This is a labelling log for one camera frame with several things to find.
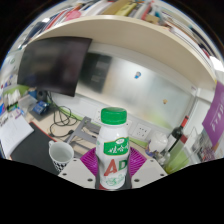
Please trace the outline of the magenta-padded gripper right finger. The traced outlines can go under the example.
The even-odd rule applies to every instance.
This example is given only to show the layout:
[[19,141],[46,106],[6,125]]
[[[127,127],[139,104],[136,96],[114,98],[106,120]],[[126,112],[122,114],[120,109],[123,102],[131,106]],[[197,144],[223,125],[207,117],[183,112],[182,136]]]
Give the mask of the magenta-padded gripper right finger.
[[141,188],[166,176],[155,159],[147,159],[133,147],[130,148],[128,174],[132,189]]

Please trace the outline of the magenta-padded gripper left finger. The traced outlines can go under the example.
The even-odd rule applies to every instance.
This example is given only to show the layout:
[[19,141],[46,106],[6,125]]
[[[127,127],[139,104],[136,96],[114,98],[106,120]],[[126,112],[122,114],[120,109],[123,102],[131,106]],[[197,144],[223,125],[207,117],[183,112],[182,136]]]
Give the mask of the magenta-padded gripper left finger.
[[78,186],[95,189],[99,183],[98,158],[95,149],[89,150],[80,159],[72,159],[60,172],[59,177]]

